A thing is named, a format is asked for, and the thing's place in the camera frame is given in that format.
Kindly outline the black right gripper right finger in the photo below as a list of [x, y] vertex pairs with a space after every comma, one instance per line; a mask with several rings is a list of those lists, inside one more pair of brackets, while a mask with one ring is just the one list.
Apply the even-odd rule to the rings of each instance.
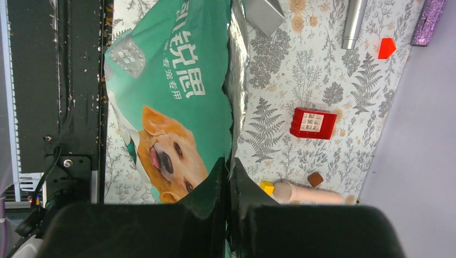
[[396, 231], [363, 205], [284, 205], [231, 160], [229, 245], [236, 257], [405, 257]]

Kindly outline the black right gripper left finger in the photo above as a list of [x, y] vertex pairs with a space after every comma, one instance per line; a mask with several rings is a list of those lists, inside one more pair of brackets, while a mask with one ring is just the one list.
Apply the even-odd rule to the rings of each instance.
[[224, 257], [225, 159], [175, 204], [76, 203], [53, 219], [39, 257]]

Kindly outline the green pet food bag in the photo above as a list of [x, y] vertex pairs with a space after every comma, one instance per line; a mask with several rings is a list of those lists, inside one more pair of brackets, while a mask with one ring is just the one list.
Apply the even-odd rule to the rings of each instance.
[[113, 113], [159, 203], [178, 202], [231, 155], [237, 9], [243, 1], [157, 1], [107, 50]]

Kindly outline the silver metal scoop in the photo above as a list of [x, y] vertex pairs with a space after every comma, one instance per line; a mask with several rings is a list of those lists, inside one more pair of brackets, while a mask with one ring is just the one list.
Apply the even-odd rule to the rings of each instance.
[[285, 20], [278, 0], [245, 0], [243, 3], [247, 20], [265, 36], [271, 36]]

